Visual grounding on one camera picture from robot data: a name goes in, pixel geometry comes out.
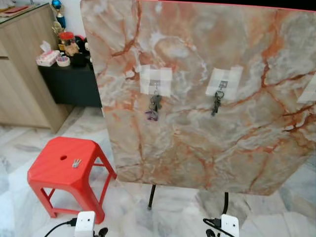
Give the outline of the key bunch with purple tag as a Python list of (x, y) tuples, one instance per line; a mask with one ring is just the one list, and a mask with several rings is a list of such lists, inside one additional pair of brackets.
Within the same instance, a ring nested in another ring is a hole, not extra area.
[(158, 121), (158, 111), (161, 108), (161, 95), (152, 95), (150, 97), (150, 104), (147, 111), (145, 111), (145, 116), (148, 120)]

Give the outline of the light wooden cabinet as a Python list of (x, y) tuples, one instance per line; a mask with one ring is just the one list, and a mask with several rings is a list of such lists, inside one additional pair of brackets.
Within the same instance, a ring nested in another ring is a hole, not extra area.
[(56, 49), (49, 4), (31, 6), (0, 23), (0, 125), (57, 133), (73, 107), (57, 104), (36, 59), (43, 41)]

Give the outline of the pink tissue box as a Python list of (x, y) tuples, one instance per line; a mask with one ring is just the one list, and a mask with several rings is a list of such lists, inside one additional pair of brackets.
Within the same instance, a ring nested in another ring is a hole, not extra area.
[(36, 64), (38, 66), (54, 65), (54, 63), (56, 63), (57, 57), (60, 55), (60, 51), (52, 49), (50, 44), (45, 40), (41, 41), (40, 48), (43, 53), (36, 58)]

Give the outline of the taped metal wall hook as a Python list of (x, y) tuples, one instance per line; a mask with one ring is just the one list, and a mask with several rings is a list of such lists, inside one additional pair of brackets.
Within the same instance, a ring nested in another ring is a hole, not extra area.
[(215, 92), (223, 92), (223, 99), (234, 101), (237, 97), (243, 66), (232, 66), (230, 70), (214, 68), (205, 94), (214, 96)]
[(140, 74), (141, 93), (163, 97), (170, 97), (172, 95), (171, 68), (153, 69), (150, 65), (141, 65), (138, 67), (138, 72)]

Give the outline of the black low sideboard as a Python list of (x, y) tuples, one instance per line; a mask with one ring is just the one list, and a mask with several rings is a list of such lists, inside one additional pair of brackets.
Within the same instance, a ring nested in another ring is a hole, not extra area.
[(57, 104), (101, 108), (101, 98), (93, 68), (86, 66), (38, 66)]

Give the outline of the blue ball trophy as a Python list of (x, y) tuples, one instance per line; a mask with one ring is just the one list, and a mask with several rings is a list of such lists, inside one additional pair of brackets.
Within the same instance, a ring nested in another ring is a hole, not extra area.
[(61, 29), (66, 28), (66, 18), (63, 14), (63, 3), (60, 0), (51, 0), (50, 6), (55, 12), (55, 19), (56, 22), (59, 23)]

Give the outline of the marble pattern upright table board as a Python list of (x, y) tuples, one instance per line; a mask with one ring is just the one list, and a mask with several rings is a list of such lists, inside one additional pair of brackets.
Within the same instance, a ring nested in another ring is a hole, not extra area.
[[(82, 0), (120, 180), (268, 196), (316, 151), (316, 12), (166, 0)], [(148, 120), (138, 67), (171, 68)], [(214, 68), (243, 66), (237, 97), (205, 94)]]

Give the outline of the brown round figure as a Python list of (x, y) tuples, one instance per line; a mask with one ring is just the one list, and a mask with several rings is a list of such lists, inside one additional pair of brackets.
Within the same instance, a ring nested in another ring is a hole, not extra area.
[(65, 45), (65, 54), (67, 56), (71, 57), (79, 52), (80, 52), (79, 46), (75, 42), (72, 42), (69, 45)]

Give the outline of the red plastic stool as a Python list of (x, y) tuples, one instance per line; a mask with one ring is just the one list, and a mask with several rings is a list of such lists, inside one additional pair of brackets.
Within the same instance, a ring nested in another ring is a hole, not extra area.
[[(79, 167), (72, 168), (73, 160), (81, 159)], [(104, 167), (108, 176), (101, 196), (93, 191), (89, 176), (95, 166)], [(83, 211), (96, 212), (96, 224), (105, 219), (104, 197), (109, 183), (117, 178), (112, 164), (101, 147), (92, 140), (57, 136), (51, 139), (27, 172), (27, 182), (51, 218), (57, 214), (78, 214), (77, 210), (54, 207), (50, 201), (57, 190), (66, 191), (75, 198)]]

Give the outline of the small white round bowl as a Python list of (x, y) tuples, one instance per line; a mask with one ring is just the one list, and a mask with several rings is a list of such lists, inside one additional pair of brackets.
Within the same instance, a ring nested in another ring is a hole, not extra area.
[(71, 59), (65, 55), (59, 55), (56, 57), (57, 66), (69, 66), (71, 64)]

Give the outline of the flat red case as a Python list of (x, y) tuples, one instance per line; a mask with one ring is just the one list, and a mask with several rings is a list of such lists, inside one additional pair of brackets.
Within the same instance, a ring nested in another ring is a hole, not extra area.
[(28, 9), (30, 6), (13, 6), (9, 7), (7, 9), (4, 9), (0, 14), (14, 14), (14, 13), (20, 13), (21, 11), (24, 11), (25, 9)]

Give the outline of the black metal table leg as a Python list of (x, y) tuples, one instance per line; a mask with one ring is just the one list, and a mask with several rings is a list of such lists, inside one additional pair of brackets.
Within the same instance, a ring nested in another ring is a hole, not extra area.
[(156, 187), (157, 187), (156, 185), (151, 185), (151, 191), (150, 191), (149, 198), (148, 198), (147, 210), (152, 210), (152, 205), (154, 202)]
[(228, 192), (224, 192), (223, 210), (222, 210), (223, 215), (227, 214), (229, 204), (230, 204), (230, 194), (228, 194)]

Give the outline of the black plush figure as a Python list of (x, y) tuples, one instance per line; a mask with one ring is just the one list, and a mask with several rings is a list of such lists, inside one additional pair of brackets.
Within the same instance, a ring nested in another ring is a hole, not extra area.
[(87, 39), (81, 36), (75, 36), (74, 39), (76, 45), (78, 46), (78, 51), (72, 56), (69, 56), (71, 60), (71, 66), (85, 67), (88, 65), (92, 65)]

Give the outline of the red lid jar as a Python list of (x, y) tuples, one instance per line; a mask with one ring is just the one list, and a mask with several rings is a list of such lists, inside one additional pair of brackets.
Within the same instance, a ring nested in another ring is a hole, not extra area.
[(72, 32), (61, 32), (58, 34), (61, 44), (68, 46), (75, 42), (75, 35)]

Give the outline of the dark key bunch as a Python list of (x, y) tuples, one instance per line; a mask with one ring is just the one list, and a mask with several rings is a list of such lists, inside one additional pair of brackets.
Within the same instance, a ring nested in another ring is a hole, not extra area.
[(212, 112), (211, 112), (212, 117), (217, 115), (223, 98), (224, 98), (224, 92), (222, 90), (215, 91), (213, 108), (212, 108)]

